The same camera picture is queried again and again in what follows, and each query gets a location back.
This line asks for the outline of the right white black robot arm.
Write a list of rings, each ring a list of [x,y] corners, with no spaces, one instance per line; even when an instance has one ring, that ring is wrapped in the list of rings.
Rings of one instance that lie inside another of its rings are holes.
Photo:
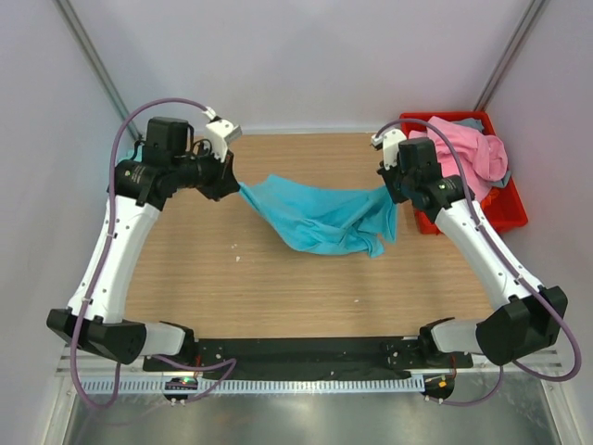
[[[383,153],[378,174],[392,200],[410,201],[453,242],[493,309],[484,320],[451,318],[422,328],[428,338],[417,345],[421,362],[437,367],[452,352],[469,352],[504,365],[553,346],[560,333],[555,318],[567,308],[564,292],[545,287],[512,255],[462,179],[444,176],[433,141],[392,130],[374,136],[372,146]]]

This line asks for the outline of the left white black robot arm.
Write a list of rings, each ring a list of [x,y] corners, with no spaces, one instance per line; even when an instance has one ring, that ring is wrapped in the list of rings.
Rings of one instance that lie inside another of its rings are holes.
[[[67,307],[51,310],[46,319],[69,346],[122,364],[153,355],[163,355],[178,371],[195,363],[191,329],[124,318],[136,263],[166,201],[181,189],[214,201],[240,189],[230,144],[241,128],[214,117],[203,138],[190,144],[193,134],[188,121],[153,118],[132,157],[117,163],[108,188],[114,196],[83,279]]]

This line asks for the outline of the blue t shirt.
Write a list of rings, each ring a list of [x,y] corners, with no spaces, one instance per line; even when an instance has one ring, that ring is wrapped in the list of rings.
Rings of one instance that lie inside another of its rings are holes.
[[[397,207],[383,186],[327,189],[270,175],[241,183],[240,196],[295,251],[376,258],[397,240]]]

